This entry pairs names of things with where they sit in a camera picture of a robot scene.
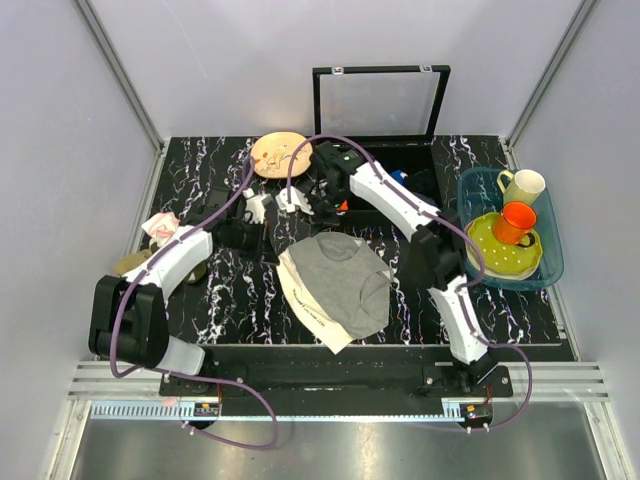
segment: beige plate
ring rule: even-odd
[[[305,141],[299,133],[275,132],[260,137],[251,149],[256,160],[256,174],[264,178],[287,178],[287,169],[293,151]],[[296,155],[292,177],[307,171],[311,165],[311,145],[306,144]]]

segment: blue tray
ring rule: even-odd
[[[471,168],[462,173],[458,180],[458,215],[463,228],[485,213],[502,210],[502,192],[497,183],[501,171],[497,168]],[[544,250],[540,266],[526,280],[485,276],[482,283],[507,290],[541,290],[553,285],[562,276],[564,259],[549,190],[542,192],[532,206],[538,214],[535,229]],[[468,259],[466,265],[471,276],[478,275],[478,270]]]

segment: white cloth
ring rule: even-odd
[[[340,352],[353,341],[353,338],[342,328],[342,325],[331,320],[327,312],[315,301],[298,275],[289,252],[285,251],[279,258],[280,265],[276,270],[284,296],[293,313],[333,353]]]

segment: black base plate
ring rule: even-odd
[[[422,376],[424,386],[417,394],[427,398],[487,398],[489,387],[493,398],[513,397],[509,369],[503,365],[498,365],[480,385],[472,387],[470,392],[464,392],[460,388],[453,366],[423,367]]]

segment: gray wall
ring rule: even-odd
[[[161,135],[312,133],[312,67],[448,63],[437,133],[506,135],[579,0],[92,0]]]
[[[69,0],[0,2],[0,476],[37,477],[152,151]]]
[[[600,2],[516,145],[547,178],[580,350],[602,366],[638,471],[639,19],[637,1]]]

